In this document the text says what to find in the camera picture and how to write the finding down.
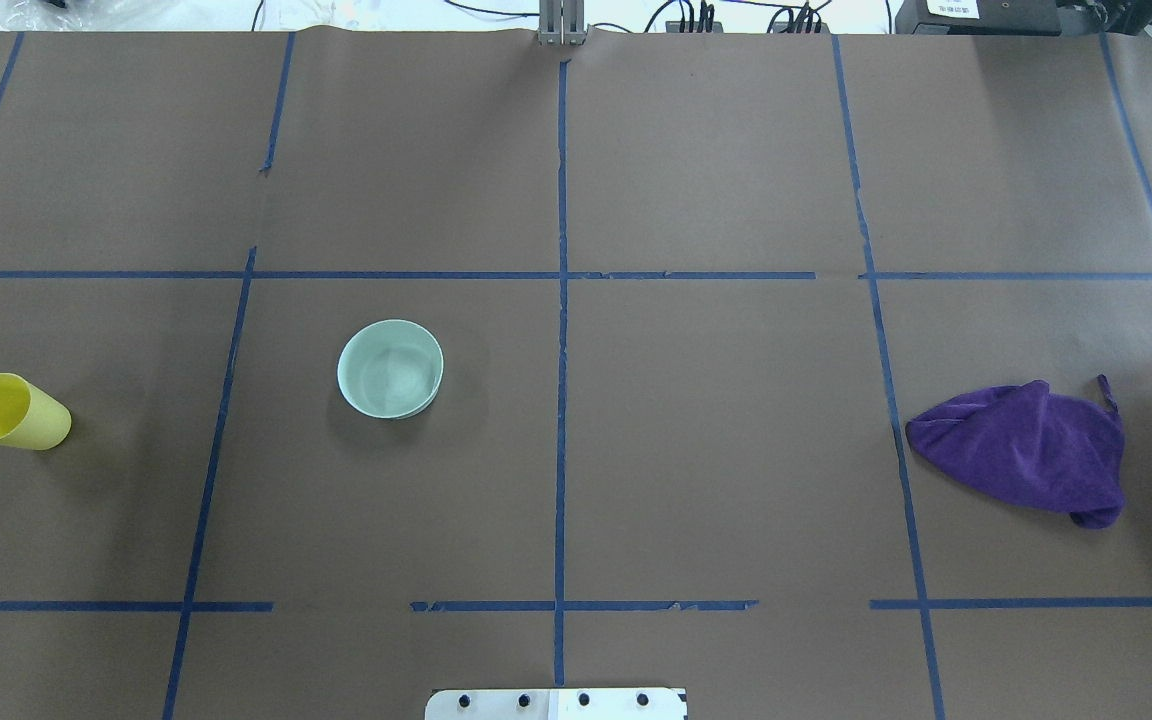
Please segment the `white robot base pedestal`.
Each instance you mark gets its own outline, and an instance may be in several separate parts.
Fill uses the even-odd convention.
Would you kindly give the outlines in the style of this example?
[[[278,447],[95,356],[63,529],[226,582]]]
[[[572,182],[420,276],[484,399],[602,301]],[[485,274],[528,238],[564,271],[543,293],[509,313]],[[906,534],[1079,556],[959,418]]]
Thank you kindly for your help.
[[[425,719],[687,719],[684,689],[668,687],[444,689]]]

